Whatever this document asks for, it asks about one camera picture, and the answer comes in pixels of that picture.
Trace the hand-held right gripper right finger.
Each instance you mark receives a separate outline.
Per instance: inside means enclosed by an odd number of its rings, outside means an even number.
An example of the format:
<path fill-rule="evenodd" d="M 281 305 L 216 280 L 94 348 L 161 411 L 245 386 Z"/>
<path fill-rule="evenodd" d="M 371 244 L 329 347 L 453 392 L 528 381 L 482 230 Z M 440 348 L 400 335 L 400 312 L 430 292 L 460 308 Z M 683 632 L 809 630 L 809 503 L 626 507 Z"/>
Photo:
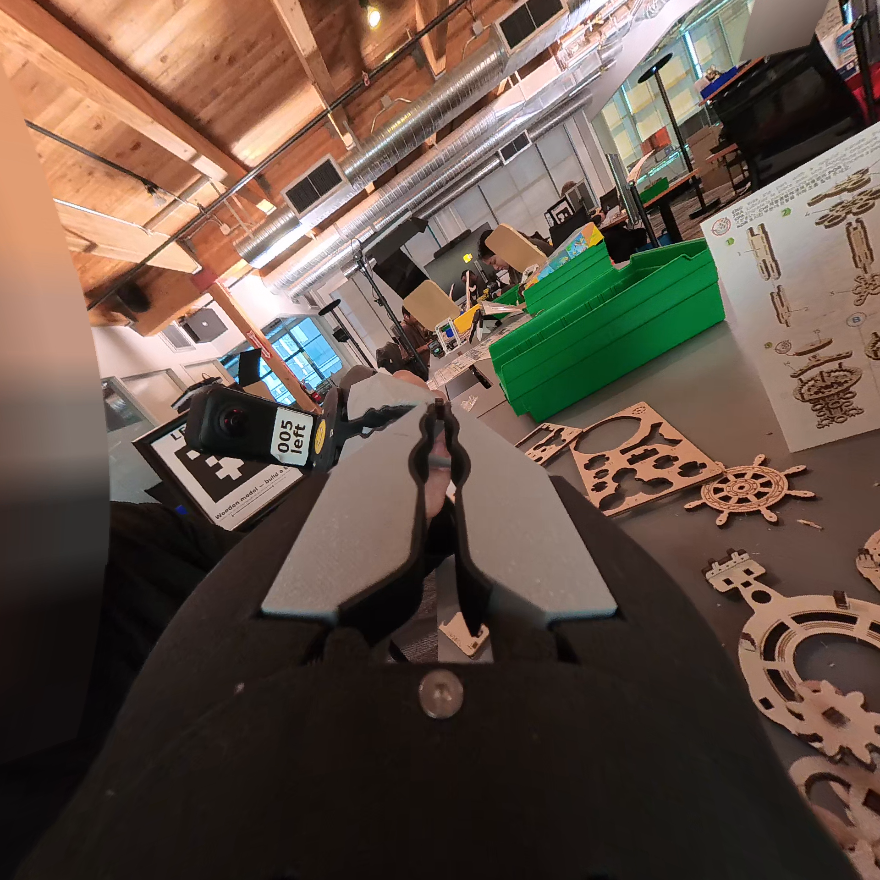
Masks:
<path fill-rule="evenodd" d="M 468 630 L 610 618 L 605 578 L 546 471 L 458 405 L 440 406 L 456 594 Z"/>

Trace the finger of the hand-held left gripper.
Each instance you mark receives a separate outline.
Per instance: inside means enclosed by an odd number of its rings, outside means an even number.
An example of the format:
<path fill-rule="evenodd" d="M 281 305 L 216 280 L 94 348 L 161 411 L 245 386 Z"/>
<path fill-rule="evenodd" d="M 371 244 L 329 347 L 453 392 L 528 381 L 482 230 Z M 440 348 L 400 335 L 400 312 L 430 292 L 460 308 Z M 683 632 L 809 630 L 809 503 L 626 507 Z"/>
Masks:
<path fill-rule="evenodd" d="M 354 439 L 366 439 L 408 413 L 408 410 L 368 410 L 355 418 L 345 414 L 340 418 L 340 447 Z"/>
<path fill-rule="evenodd" d="M 348 421 L 362 418 L 370 410 L 385 407 L 413 406 L 446 400 L 443 390 L 429 388 L 428 383 L 410 371 L 390 374 L 378 371 L 353 382 L 346 393 Z"/>

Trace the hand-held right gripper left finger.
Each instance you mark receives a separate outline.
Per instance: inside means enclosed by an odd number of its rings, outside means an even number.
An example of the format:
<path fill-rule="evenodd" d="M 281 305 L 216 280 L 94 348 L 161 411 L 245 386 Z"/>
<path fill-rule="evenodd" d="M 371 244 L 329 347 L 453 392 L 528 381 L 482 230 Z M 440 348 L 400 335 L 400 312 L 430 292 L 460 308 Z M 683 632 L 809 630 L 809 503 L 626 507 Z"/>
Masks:
<path fill-rule="evenodd" d="M 416 404 L 342 455 L 262 602 L 264 614 L 339 624 L 414 560 L 424 480 L 413 455 L 431 448 L 429 412 Z"/>

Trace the person's left hand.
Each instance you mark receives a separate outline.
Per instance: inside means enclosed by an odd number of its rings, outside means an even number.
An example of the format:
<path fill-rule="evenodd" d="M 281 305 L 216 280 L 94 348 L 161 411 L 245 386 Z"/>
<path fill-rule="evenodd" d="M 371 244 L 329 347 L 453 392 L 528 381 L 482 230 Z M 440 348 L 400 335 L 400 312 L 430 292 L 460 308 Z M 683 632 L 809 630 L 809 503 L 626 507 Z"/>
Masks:
<path fill-rule="evenodd" d="M 453 513 L 450 512 L 454 496 L 451 456 L 447 451 L 434 450 L 428 456 L 428 473 L 424 483 L 426 547 L 449 542 L 446 533 L 454 528 L 451 520 Z"/>

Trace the framed marker sign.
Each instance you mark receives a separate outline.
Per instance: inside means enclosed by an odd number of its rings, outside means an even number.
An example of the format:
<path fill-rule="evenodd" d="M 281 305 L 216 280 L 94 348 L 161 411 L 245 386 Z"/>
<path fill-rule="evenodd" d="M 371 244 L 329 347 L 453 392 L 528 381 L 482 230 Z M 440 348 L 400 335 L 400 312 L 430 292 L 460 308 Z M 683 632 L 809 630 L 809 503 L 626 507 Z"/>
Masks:
<path fill-rule="evenodd" d="M 186 421 L 179 414 L 132 442 L 161 481 L 158 499 L 179 512 L 243 533 L 274 510 L 302 478 L 294 468 L 195 451 L 184 437 Z"/>

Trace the printed instruction paper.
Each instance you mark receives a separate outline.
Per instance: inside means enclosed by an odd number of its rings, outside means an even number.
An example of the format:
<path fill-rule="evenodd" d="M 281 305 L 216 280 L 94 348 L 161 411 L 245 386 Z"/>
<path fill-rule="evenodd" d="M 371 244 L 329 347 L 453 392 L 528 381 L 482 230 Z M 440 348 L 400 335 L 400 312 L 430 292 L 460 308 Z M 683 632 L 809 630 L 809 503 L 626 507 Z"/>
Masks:
<path fill-rule="evenodd" d="M 459 352 L 452 361 L 434 369 L 427 381 L 428 387 L 436 389 L 440 385 L 446 385 L 455 380 L 458 375 L 471 368 L 471 366 L 489 357 L 489 347 L 486 345 L 472 347 L 463 353 Z"/>

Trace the large wooden cutout sheet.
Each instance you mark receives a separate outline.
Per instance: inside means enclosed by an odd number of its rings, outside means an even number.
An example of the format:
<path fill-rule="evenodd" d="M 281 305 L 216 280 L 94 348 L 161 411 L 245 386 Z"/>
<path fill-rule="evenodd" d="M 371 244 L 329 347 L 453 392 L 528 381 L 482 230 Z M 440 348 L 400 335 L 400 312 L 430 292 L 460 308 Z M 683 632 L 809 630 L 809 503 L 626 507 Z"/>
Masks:
<path fill-rule="evenodd" d="M 609 517 L 698 487 L 723 471 L 646 402 L 582 429 L 571 453 L 586 498 Z"/>

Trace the small wooden cutout sheet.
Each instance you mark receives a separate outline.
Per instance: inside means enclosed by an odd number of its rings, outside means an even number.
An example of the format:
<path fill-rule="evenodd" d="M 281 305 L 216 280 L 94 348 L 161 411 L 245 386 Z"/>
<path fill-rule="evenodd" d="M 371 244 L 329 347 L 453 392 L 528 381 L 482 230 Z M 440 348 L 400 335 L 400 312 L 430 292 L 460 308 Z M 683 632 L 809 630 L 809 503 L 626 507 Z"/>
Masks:
<path fill-rule="evenodd" d="M 584 433 L 583 428 L 541 423 L 514 446 L 535 464 L 546 467 L 549 462 L 575 444 Z"/>

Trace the wooden sheet fragment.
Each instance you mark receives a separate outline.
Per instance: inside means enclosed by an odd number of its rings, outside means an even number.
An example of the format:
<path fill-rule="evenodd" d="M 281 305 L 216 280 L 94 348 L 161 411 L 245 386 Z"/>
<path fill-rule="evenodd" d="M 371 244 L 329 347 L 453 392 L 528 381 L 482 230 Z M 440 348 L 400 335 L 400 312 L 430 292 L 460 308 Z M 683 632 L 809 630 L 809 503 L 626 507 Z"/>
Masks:
<path fill-rule="evenodd" d="M 477 662 L 486 650 L 489 651 L 489 659 L 491 659 L 489 628 L 481 624 L 476 633 L 471 632 L 461 610 L 449 615 L 447 620 L 439 621 L 438 633 L 441 633 L 445 639 L 438 644 L 441 659 L 450 659 L 459 663 Z"/>

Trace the black studio softbox light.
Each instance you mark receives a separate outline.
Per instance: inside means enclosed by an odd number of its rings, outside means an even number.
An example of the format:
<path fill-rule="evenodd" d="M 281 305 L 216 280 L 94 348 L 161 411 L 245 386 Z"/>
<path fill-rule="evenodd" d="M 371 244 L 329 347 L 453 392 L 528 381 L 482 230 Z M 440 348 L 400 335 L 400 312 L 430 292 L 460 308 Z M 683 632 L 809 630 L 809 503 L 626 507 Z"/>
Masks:
<path fill-rule="evenodd" d="M 404 300 L 423 281 L 428 280 L 424 271 L 414 263 L 412 258 L 403 253 L 403 246 L 414 236 L 427 229 L 428 221 L 419 217 L 411 217 L 394 230 L 376 233 L 367 237 L 365 242 L 355 237 L 350 242 L 350 253 L 357 270 L 370 285 L 377 303 L 387 312 L 395 328 L 396 340 L 402 345 L 406 354 L 404 360 L 411 361 L 408 367 L 423 380 L 428 378 L 428 367 L 425 365 L 417 346 L 409 339 L 406 328 L 387 300 L 380 292 L 373 270 L 378 277 L 392 290 L 400 300 Z"/>

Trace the wooden ship wheel part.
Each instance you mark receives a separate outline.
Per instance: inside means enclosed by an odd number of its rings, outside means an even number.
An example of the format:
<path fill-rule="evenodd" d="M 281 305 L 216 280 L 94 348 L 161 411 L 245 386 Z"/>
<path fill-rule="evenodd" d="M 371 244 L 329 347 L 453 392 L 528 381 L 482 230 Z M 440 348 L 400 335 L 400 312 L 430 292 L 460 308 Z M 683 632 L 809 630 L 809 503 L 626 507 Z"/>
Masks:
<path fill-rule="evenodd" d="M 807 467 L 783 470 L 770 467 L 759 454 L 746 465 L 721 468 L 720 474 L 700 487 L 698 497 L 684 505 L 686 512 L 715 512 L 715 526 L 726 528 L 731 522 L 755 516 L 770 526 L 780 524 L 776 509 L 791 499 L 815 501 L 812 491 L 793 488 L 791 479 L 806 473 Z"/>

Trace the colourful printed box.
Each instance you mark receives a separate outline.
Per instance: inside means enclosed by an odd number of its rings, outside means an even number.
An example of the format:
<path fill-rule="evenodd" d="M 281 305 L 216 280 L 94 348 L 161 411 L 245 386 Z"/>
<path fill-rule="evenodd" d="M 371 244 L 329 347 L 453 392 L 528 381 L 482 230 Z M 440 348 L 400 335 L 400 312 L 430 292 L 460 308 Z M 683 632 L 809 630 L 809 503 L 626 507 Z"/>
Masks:
<path fill-rule="evenodd" d="M 607 254 L 607 247 L 600 227 L 589 222 L 578 231 L 573 232 L 547 257 L 544 267 L 537 274 L 537 278 L 545 278 L 570 260 L 578 258 L 583 253 L 592 253 L 593 251 Z"/>

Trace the white assembly instruction sheet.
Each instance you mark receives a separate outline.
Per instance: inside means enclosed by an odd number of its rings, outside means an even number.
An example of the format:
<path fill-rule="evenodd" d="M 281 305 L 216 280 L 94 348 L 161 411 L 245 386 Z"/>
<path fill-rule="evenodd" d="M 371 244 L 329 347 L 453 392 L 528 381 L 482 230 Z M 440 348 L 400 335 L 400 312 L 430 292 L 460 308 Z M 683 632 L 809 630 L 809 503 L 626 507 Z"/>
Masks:
<path fill-rule="evenodd" d="M 879 427 L 879 125 L 701 226 L 787 447 Z"/>

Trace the black standing desk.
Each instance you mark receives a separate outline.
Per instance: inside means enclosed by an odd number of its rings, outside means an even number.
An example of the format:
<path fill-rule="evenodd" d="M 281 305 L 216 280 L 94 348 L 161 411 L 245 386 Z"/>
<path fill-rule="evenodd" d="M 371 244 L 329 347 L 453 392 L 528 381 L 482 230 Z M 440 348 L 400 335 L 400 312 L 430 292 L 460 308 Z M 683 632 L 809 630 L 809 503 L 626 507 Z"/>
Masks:
<path fill-rule="evenodd" d="M 660 192 L 643 204 L 646 216 L 659 213 L 665 227 L 665 232 L 672 244 L 678 244 L 684 240 L 678 228 L 672 206 L 689 195 L 693 195 L 699 203 L 699 209 L 690 214 L 691 219 L 702 217 L 710 208 L 716 208 L 720 204 L 718 200 L 711 203 L 706 201 L 701 188 L 701 177 L 698 170 L 682 176 L 663 192 Z"/>

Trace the wooden gear part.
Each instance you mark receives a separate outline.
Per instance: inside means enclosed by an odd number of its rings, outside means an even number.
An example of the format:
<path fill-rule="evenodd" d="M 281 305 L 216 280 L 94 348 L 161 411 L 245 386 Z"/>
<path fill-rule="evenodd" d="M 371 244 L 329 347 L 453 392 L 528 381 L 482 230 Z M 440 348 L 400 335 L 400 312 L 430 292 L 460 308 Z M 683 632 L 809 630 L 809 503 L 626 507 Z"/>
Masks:
<path fill-rule="evenodd" d="M 785 710 L 792 731 L 833 760 L 850 755 L 866 766 L 879 752 L 879 714 L 861 692 L 843 693 L 827 680 L 801 682 Z"/>

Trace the black cabinet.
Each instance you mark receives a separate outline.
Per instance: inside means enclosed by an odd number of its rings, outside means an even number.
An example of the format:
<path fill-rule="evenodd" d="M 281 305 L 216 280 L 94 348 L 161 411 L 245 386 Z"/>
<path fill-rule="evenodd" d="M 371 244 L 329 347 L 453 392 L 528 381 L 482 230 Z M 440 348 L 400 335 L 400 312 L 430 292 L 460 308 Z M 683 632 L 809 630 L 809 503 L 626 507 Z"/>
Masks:
<path fill-rule="evenodd" d="M 857 98 L 816 38 L 751 63 L 715 91 L 709 104 L 742 153 L 752 191 L 866 127 Z"/>

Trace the wooden support post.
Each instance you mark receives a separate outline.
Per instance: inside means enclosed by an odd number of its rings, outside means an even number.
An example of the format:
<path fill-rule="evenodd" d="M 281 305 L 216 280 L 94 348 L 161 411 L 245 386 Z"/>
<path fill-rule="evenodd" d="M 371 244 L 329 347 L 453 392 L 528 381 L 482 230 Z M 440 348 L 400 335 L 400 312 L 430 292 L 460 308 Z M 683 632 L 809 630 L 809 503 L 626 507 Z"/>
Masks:
<path fill-rule="evenodd" d="M 258 324 L 246 314 L 221 281 L 213 278 L 207 290 L 210 292 L 214 302 L 217 303 L 231 322 L 235 324 L 245 339 L 251 343 L 254 349 L 259 350 L 262 354 L 262 359 L 270 370 L 293 395 L 297 406 L 305 412 L 321 414 L 322 407 L 314 402 L 311 395 L 302 386 L 297 375 L 275 351 L 267 336 L 259 329 Z"/>

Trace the silver ventilation duct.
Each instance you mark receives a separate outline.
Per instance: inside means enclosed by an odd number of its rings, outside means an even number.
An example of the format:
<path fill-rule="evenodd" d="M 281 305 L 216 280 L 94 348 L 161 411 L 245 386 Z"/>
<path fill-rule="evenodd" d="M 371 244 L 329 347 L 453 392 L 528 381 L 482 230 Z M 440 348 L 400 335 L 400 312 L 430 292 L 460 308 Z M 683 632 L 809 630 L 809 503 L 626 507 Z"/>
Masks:
<path fill-rule="evenodd" d="M 404 112 L 370 134 L 341 160 L 325 155 L 283 187 L 284 206 L 234 243 L 249 265 L 262 268 L 306 230 L 333 214 L 464 109 L 499 84 L 511 50 L 498 25 L 450 73 L 440 77 Z"/>
<path fill-rule="evenodd" d="M 564 77 L 527 98 L 520 87 L 502 95 L 266 276 L 270 293 L 302 297 L 322 284 L 354 261 L 354 242 L 362 243 L 371 233 L 385 230 L 446 189 L 473 163 L 495 153 L 544 112 L 566 99 L 589 99 L 589 84 L 589 79 L 574 82 Z"/>

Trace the wooden curved frame part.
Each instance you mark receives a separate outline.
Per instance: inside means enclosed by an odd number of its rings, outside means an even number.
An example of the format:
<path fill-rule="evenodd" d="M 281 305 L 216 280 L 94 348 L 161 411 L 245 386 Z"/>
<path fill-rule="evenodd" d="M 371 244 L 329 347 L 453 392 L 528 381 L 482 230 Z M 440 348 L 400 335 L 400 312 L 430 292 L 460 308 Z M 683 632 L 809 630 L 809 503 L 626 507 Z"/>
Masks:
<path fill-rule="evenodd" d="M 879 878 L 879 772 L 860 764 L 835 764 L 824 757 L 802 757 L 789 777 L 824 829 L 838 843 L 862 879 Z M 845 812 L 845 819 L 815 802 L 826 783 Z"/>

